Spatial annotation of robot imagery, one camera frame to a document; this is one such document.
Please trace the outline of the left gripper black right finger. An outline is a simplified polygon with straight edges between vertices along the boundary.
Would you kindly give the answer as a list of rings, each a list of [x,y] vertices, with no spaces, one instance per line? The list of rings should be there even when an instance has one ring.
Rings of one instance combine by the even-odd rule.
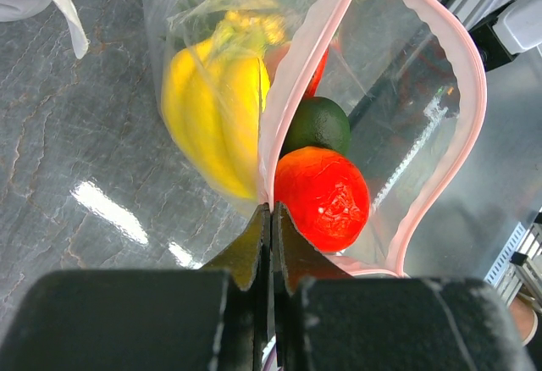
[[[350,276],[283,204],[271,224],[284,370],[532,370],[495,289],[476,279]]]

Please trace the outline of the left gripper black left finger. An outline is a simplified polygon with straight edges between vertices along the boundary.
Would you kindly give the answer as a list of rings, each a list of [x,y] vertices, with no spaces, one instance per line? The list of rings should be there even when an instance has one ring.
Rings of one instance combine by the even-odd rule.
[[[26,293],[4,370],[259,370],[271,214],[199,269],[59,270]]]

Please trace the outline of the red toy tomato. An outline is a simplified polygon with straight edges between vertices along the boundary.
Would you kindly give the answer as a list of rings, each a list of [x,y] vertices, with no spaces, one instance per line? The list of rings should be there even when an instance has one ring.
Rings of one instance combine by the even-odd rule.
[[[283,156],[274,177],[299,232],[321,252],[349,247],[368,222],[370,197],[360,170],[340,153],[303,147]]]

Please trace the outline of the dark green toy avocado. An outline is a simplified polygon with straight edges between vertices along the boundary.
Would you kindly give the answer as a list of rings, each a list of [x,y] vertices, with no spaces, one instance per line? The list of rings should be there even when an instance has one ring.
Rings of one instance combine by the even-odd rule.
[[[287,131],[280,156],[303,147],[322,147],[346,155],[351,128],[344,110],[327,97],[302,99]]]

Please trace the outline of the clear zip top bag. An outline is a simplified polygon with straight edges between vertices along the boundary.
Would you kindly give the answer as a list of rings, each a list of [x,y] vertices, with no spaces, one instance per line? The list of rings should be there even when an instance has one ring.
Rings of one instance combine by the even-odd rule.
[[[252,202],[208,184],[174,142],[161,109],[173,56],[210,37],[225,13],[236,10],[281,15],[285,42],[278,46],[290,43],[260,113]],[[485,72],[461,22],[437,0],[143,0],[143,11],[158,113],[197,184],[171,227],[169,250],[178,262],[202,266],[240,234],[259,204],[276,203],[274,177],[287,131],[329,48],[315,97],[333,100],[348,117],[351,142],[343,156],[365,179],[370,210],[349,247],[324,254],[352,275],[405,276],[361,259],[364,233],[381,213],[397,220],[393,237],[405,245],[478,138]]]

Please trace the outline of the yellow toy banana bunch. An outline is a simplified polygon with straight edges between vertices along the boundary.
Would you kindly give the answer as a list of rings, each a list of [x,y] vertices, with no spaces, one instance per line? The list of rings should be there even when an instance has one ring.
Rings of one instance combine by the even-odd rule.
[[[270,88],[269,47],[285,42],[285,20],[228,11],[210,37],[176,53],[163,78],[162,116],[177,146],[224,195],[257,200],[260,113]]]

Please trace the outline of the toy watermelon slice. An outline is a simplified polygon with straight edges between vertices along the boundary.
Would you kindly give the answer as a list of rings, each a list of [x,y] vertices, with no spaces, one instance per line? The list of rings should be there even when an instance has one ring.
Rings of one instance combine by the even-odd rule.
[[[269,49],[264,58],[263,62],[266,66],[266,69],[268,71],[268,78],[271,83],[274,82],[274,77],[276,74],[276,70],[279,66],[279,63],[284,58],[284,56],[289,52],[290,49],[290,43],[285,43],[283,45],[280,45],[278,47],[275,47],[273,49]],[[318,89],[319,83],[322,79],[324,69],[328,60],[329,56],[329,48],[327,48],[324,52],[324,55],[321,57],[317,68],[315,69],[314,73],[312,74],[312,78],[310,79],[304,94],[303,98],[309,98],[314,97],[316,94],[316,91]]]

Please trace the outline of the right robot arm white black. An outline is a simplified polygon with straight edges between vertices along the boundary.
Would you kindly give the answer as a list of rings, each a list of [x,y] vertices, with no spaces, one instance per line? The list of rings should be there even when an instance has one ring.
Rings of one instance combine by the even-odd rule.
[[[541,52],[541,0],[512,0],[481,19],[469,34],[489,72],[518,54]]]

